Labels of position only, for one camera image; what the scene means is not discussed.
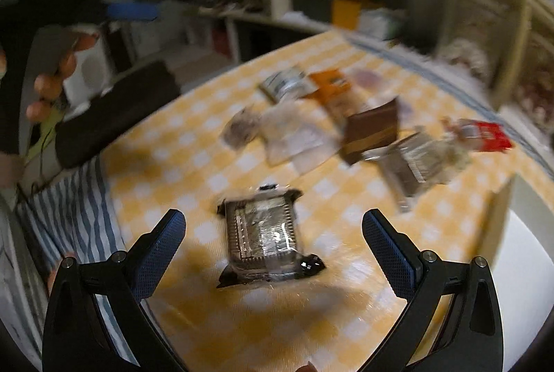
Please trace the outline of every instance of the yellow checkered tablecloth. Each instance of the yellow checkered tablecloth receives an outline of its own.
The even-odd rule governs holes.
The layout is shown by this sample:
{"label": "yellow checkered tablecloth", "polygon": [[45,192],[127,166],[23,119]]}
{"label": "yellow checkered tablecloth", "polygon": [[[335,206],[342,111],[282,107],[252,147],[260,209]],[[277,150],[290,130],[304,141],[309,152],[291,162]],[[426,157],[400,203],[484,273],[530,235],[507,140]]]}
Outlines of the yellow checkered tablecloth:
{"label": "yellow checkered tablecloth", "polygon": [[[298,42],[245,64],[182,96],[113,143],[102,159],[118,223],[130,247],[169,208],[187,219],[187,235],[151,307],[168,338],[194,372],[295,371],[311,360],[318,371],[356,371],[400,315],[396,298],[361,234],[365,211],[379,208],[419,248],[442,259],[468,261],[480,237],[491,191],[519,173],[554,209],[554,183],[517,147],[508,154],[473,154],[449,185],[423,196],[401,215],[373,164],[348,167],[333,157],[299,177],[291,165],[270,168],[262,142],[236,154],[221,130],[247,105],[269,104],[257,85],[272,72],[299,64],[377,71],[414,109],[412,123],[442,133],[440,118],[480,118],[415,73],[352,47],[336,33]],[[313,101],[308,117],[332,129]],[[214,202],[229,190],[267,182],[305,193],[296,204],[303,251],[326,263],[320,275],[276,285],[215,289],[226,265],[224,222]]]}

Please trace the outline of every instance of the metal screw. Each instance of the metal screw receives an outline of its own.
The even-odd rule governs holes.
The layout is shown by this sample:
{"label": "metal screw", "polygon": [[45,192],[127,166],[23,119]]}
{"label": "metal screw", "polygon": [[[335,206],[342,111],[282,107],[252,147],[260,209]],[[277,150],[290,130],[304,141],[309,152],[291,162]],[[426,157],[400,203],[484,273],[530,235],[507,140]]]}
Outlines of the metal screw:
{"label": "metal screw", "polygon": [[111,260],[114,262],[114,263],[120,263],[122,262],[125,258],[127,257],[127,253],[122,251],[122,250],[119,250],[117,252],[115,252],[112,256],[111,256]]}
{"label": "metal screw", "polygon": [[422,256],[428,263],[434,263],[437,260],[437,254],[435,252],[431,252],[431,250],[425,250]]}
{"label": "metal screw", "polygon": [[75,264],[75,259],[70,256],[62,260],[62,267],[64,269],[69,269],[73,264]]}
{"label": "metal screw", "polygon": [[479,267],[487,267],[486,259],[484,259],[482,256],[476,256],[473,258],[473,261],[475,261],[475,264],[477,264]]}

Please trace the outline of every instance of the tablecloth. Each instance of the tablecloth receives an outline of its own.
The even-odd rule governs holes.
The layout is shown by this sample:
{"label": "tablecloth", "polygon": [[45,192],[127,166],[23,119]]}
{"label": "tablecloth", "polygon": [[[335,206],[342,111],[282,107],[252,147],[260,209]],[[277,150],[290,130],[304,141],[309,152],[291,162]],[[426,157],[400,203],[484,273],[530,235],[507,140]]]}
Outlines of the tablecloth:
{"label": "tablecloth", "polygon": [[[220,141],[238,110],[268,107],[258,84],[299,65],[308,72],[368,68],[414,110],[412,124],[442,133],[440,118],[482,118],[430,81],[348,44],[318,35],[251,61],[189,92],[119,138],[103,154],[116,216],[128,247],[169,208],[181,210],[187,234],[150,305],[193,372],[294,371],[311,360],[320,372],[356,371],[371,355],[405,301],[395,297],[361,234],[365,211],[379,208],[420,248],[443,260],[469,261],[492,191],[519,173],[554,209],[554,183],[517,146],[507,154],[473,154],[448,185],[400,214],[378,167],[349,167],[333,157],[304,176],[289,165],[268,167],[259,140],[241,153]],[[331,121],[316,102],[302,111],[323,128]],[[268,182],[304,192],[296,204],[303,250],[327,269],[308,280],[215,289],[225,267],[224,222],[217,196]]]}

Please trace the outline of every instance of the brown wrapper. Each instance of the brown wrapper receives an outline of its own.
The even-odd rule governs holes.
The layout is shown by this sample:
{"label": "brown wrapper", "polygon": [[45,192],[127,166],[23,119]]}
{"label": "brown wrapper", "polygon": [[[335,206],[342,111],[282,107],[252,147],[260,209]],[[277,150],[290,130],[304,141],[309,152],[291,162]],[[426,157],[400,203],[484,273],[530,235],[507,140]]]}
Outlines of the brown wrapper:
{"label": "brown wrapper", "polygon": [[398,100],[349,116],[346,119],[341,156],[350,165],[362,159],[362,153],[386,147],[398,139]]}

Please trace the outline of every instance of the blue textured gripper pad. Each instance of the blue textured gripper pad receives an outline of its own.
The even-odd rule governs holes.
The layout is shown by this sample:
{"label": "blue textured gripper pad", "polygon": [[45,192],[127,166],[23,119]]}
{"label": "blue textured gripper pad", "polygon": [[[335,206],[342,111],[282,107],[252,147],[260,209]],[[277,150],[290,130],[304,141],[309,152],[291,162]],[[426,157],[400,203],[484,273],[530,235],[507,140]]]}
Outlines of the blue textured gripper pad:
{"label": "blue textured gripper pad", "polygon": [[416,272],[393,241],[397,231],[371,210],[364,214],[362,233],[396,296],[409,302],[416,291]]}
{"label": "blue textured gripper pad", "polygon": [[176,211],[135,271],[135,300],[151,297],[185,238],[185,216]]}

